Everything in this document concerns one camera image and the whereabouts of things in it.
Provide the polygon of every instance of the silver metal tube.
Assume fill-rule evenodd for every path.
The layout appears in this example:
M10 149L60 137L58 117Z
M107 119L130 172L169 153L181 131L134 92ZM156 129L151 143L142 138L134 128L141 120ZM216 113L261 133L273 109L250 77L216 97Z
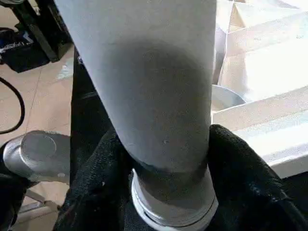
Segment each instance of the silver metal tube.
M143 186L181 197L206 170L215 0L56 0Z

